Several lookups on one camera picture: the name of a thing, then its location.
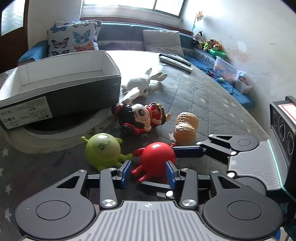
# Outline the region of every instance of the black remote control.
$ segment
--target black remote control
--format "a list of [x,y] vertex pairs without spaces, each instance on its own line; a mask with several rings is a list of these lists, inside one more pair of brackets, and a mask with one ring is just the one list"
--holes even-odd
[[187,62],[187,61],[185,61],[185,60],[179,59],[179,58],[177,58],[177,57],[175,57],[175,56],[173,56],[173,55],[170,55],[170,54],[160,53],[159,56],[165,56],[165,57],[171,58],[171,59],[173,59],[173,60],[176,60],[176,61],[178,61],[178,62],[180,62],[180,63],[182,63],[182,64],[185,64],[185,65],[187,65],[187,66],[189,66],[189,67],[191,66],[191,63],[189,63],[189,62]]

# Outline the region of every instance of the green toy's face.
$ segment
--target green toy's face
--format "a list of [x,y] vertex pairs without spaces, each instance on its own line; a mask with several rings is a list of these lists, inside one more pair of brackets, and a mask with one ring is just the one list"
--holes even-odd
[[99,133],[89,139],[91,150],[101,160],[111,160],[120,154],[118,141],[110,134]]

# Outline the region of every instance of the green bowl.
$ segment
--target green bowl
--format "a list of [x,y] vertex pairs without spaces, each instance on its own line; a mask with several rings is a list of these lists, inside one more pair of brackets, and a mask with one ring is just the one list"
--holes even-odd
[[219,56],[221,58],[226,58],[226,54],[216,49],[210,49],[209,53],[214,57]]

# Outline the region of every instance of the camera lens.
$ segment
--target camera lens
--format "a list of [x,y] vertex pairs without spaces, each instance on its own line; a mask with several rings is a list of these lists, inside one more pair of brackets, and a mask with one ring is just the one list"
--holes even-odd
[[294,148],[294,139],[291,132],[289,132],[287,135],[287,148],[288,148],[288,153],[291,155],[293,153],[293,148]]
[[285,132],[286,132],[286,127],[285,127],[285,122],[283,118],[280,116],[279,117],[279,137],[283,141],[285,139]]
[[276,116],[275,111],[273,111],[273,113],[272,113],[272,121],[273,121],[274,126],[277,126],[277,116]]

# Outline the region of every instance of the wooden door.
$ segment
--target wooden door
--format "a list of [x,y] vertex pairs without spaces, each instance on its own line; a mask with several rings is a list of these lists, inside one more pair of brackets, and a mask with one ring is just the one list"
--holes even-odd
[[[16,67],[18,59],[28,51],[28,7],[29,0],[14,0],[0,12],[0,73]],[[22,8],[24,15],[20,19]]]

